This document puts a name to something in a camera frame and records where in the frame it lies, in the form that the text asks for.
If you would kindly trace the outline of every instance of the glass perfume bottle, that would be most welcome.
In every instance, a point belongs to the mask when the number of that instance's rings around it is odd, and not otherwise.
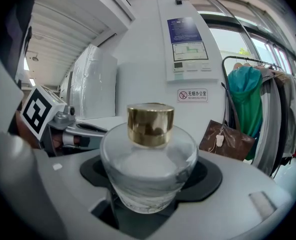
[[[173,126],[174,108],[161,103],[129,105],[128,123],[101,141],[101,160],[122,203],[141,213],[166,208],[189,178],[197,145]]]

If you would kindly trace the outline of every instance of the ceiling light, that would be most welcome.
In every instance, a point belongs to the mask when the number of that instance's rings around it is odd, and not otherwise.
[[[39,61],[39,59],[38,59],[38,55],[32,57],[32,60],[33,60],[34,62],[38,62],[38,61]]]
[[[24,58],[24,70],[30,71],[29,65],[28,65],[28,62],[27,62],[27,59],[26,58]]]
[[[32,86],[35,86],[36,85],[36,83],[34,82],[34,79],[33,78],[30,78],[30,82],[31,82]]]

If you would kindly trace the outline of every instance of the black and white fiducial marker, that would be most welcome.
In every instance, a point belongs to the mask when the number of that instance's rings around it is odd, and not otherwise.
[[[47,123],[57,112],[62,112],[66,105],[50,89],[36,85],[24,104],[21,118],[37,139],[41,140]]]

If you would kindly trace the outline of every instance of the informational poster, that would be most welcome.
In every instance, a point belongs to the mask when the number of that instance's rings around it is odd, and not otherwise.
[[[207,89],[179,89],[178,102],[208,102]]]
[[[201,35],[191,17],[168,20],[174,61],[207,60]]]

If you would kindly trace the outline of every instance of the brown leather bag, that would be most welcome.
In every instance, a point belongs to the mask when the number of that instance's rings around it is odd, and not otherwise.
[[[222,123],[210,120],[208,128],[199,145],[199,149],[222,155],[224,157],[229,157],[243,161],[246,158],[249,151],[251,150],[255,139],[241,132],[239,118],[237,115],[236,108],[233,104],[231,95],[229,91],[226,89],[225,85],[223,83],[221,83],[221,85],[225,88],[228,100],[232,107],[236,123],[236,129],[229,128],[224,123],[226,113],[225,108]],[[222,146],[217,146],[216,136],[223,136]]]

